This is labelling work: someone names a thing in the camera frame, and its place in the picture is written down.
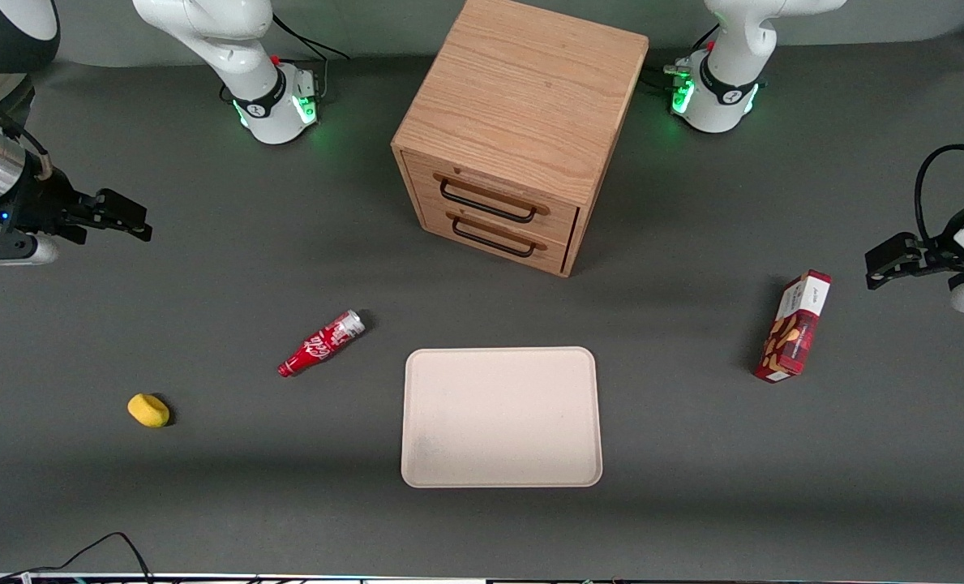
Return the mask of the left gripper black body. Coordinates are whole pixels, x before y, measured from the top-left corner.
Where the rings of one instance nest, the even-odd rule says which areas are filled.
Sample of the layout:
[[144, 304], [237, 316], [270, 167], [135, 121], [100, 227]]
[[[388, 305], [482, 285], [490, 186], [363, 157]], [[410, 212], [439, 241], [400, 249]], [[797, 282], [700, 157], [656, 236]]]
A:
[[929, 236], [925, 218], [918, 218], [920, 247], [923, 248], [919, 277], [937, 273], [964, 274], [964, 248], [956, 241], [957, 233], [963, 228], [964, 217], [952, 217], [937, 236]]

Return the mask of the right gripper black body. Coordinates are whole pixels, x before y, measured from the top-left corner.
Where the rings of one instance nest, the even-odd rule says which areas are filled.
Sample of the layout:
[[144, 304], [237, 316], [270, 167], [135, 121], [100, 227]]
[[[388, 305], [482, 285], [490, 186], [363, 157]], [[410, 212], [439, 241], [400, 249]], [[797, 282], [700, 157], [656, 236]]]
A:
[[27, 170], [0, 176], [0, 248], [36, 248], [38, 234], [81, 245], [89, 228], [103, 228], [100, 218], [96, 200], [74, 189], [60, 170], [45, 181]]

